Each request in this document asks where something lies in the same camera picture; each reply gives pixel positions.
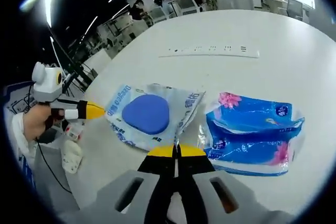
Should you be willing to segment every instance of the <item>white sleeve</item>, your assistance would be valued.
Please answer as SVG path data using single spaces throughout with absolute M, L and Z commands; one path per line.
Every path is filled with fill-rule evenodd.
M 34 169 L 36 142 L 28 143 L 23 134 L 23 113 L 12 115 L 8 110 L 5 111 L 8 137 L 16 159 L 19 160 L 20 155 L 23 154 L 29 167 Z

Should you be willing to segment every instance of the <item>human hand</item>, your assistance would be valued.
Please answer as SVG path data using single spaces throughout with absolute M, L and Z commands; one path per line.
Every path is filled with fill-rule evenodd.
M 60 116 L 64 116 L 64 110 L 58 111 Z M 51 116 L 51 107 L 48 105 L 37 104 L 23 115 L 24 136 L 27 141 L 33 141 L 40 137 L 46 130 L 46 121 Z

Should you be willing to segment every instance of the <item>computer monitor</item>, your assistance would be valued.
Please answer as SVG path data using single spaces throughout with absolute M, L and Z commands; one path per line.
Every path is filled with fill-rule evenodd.
M 181 9 L 195 7 L 192 0 L 176 0 L 176 3 L 179 5 Z

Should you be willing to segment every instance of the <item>power strip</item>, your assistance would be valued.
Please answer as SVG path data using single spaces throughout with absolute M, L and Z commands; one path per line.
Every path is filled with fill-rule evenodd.
M 247 46 L 190 46 L 190 47 L 171 47 L 164 50 L 160 57 L 171 56 L 192 56 L 192 55 L 219 55 L 219 56 L 239 56 L 248 58 L 259 58 L 260 53 L 257 49 Z

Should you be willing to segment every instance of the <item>white robot head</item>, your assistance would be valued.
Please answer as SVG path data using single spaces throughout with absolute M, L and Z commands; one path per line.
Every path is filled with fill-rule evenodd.
M 61 68 L 51 68 L 37 62 L 33 69 L 33 96 L 38 102 L 53 102 L 62 94 Z

